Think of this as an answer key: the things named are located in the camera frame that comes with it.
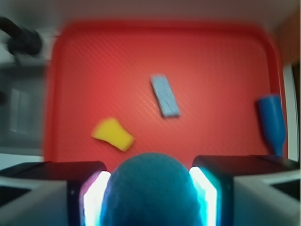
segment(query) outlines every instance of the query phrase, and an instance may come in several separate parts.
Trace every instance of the yellow sponge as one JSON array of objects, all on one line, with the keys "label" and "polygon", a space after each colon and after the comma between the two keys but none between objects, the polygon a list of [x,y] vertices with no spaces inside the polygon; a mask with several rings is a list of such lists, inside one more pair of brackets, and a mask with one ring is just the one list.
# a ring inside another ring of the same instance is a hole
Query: yellow sponge
[{"label": "yellow sponge", "polygon": [[127,151],[135,140],[115,118],[101,121],[93,131],[92,137],[106,141],[123,152]]}]

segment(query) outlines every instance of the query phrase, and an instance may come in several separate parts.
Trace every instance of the white led light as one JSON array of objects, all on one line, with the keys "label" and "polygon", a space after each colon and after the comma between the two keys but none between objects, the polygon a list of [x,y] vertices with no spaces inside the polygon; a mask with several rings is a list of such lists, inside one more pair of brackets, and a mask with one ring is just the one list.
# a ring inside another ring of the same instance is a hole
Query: white led light
[{"label": "white led light", "polygon": [[217,189],[199,167],[191,168],[189,173],[198,193],[203,225],[214,226],[217,214]]},{"label": "white led light", "polygon": [[110,176],[109,172],[101,172],[84,194],[85,225],[87,226],[100,226],[103,195]]}]

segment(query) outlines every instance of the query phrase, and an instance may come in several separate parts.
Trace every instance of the blue rectangular block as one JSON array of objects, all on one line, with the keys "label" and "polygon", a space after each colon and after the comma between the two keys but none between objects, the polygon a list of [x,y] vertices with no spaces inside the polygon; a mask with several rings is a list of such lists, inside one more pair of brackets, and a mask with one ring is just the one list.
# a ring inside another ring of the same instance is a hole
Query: blue rectangular block
[{"label": "blue rectangular block", "polygon": [[164,75],[155,75],[152,76],[151,83],[157,96],[163,116],[179,116],[180,110],[175,101],[174,94],[170,88],[167,78]]}]

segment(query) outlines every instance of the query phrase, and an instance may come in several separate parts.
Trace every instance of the blue ball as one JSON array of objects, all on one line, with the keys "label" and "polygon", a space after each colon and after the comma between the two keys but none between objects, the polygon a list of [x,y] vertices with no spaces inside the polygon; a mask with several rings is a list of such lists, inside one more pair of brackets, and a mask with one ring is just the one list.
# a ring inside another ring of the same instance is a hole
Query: blue ball
[{"label": "blue ball", "polygon": [[187,169],[159,153],[121,164],[103,197],[101,226],[201,225],[197,192]]}]

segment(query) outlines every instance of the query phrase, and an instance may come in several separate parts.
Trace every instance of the blue cup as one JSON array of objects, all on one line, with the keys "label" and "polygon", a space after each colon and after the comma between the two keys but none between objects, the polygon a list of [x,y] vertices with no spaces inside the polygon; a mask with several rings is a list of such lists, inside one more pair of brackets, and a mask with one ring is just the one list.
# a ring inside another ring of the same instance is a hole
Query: blue cup
[{"label": "blue cup", "polygon": [[263,133],[275,155],[283,156],[286,132],[281,102],[278,95],[269,95],[258,101]]}]

